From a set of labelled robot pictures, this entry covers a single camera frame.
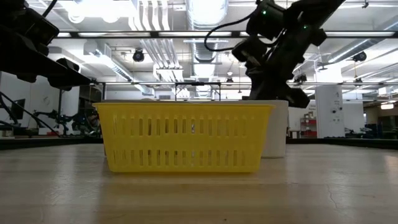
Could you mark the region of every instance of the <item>pillar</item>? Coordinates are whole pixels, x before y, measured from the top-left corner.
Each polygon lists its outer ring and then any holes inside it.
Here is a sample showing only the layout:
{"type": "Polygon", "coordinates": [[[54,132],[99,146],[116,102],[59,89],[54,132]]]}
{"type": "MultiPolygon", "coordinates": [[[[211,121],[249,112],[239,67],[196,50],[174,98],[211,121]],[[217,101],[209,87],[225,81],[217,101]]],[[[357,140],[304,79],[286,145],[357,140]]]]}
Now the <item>pillar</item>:
{"type": "MultiPolygon", "coordinates": [[[[316,82],[343,81],[340,65],[329,65],[326,70],[316,69],[316,82]]],[[[315,89],[317,101],[317,135],[318,138],[345,137],[343,115],[343,92],[341,85],[318,86],[315,89]]]]}

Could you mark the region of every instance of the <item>table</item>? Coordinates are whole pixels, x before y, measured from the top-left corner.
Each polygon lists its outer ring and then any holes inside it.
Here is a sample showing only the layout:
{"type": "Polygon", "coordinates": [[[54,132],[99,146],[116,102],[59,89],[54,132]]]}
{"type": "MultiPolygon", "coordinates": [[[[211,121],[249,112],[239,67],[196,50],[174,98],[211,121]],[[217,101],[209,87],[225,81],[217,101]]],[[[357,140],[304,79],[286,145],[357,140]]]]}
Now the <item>table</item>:
{"type": "Polygon", "coordinates": [[[0,151],[0,223],[397,223],[398,151],[288,145],[255,174],[114,174],[99,144],[0,151]]]}

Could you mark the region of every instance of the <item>black bracket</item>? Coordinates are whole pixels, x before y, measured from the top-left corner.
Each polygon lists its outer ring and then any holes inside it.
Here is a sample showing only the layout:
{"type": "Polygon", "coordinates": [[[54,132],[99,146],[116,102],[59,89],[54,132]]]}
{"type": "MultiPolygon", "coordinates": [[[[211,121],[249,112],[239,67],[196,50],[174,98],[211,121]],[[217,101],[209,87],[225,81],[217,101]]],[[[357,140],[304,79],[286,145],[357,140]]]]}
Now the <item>black bracket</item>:
{"type": "Polygon", "coordinates": [[[365,5],[362,6],[363,9],[366,9],[369,6],[368,0],[365,0],[365,5]]]}

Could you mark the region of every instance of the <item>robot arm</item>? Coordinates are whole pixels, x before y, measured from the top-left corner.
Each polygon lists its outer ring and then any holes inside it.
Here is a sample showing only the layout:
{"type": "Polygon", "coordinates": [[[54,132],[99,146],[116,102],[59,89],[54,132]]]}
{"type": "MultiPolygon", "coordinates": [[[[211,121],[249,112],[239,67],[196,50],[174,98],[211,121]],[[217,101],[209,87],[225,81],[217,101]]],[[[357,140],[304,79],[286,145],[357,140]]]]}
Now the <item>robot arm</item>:
{"type": "Polygon", "coordinates": [[[304,62],[310,44],[319,46],[327,38],[320,27],[343,2],[301,0],[284,9],[273,0],[257,1],[246,27],[250,37],[232,50],[240,62],[246,62],[246,75],[252,80],[250,100],[279,99],[289,101],[289,106],[307,107],[308,96],[299,88],[290,88],[286,81],[293,79],[292,72],[304,62]],[[276,40],[265,44],[259,35],[276,40]]]}

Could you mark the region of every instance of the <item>camera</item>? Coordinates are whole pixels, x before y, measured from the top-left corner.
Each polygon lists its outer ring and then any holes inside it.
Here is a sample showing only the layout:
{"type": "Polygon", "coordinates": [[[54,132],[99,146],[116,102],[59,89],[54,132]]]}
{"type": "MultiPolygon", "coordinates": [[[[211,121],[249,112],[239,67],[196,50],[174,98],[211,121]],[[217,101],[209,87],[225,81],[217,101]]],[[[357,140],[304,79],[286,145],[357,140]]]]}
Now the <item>camera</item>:
{"type": "Polygon", "coordinates": [[[143,62],[145,59],[145,56],[144,56],[142,49],[136,49],[136,51],[134,52],[134,55],[132,56],[132,59],[135,62],[143,62]]]}

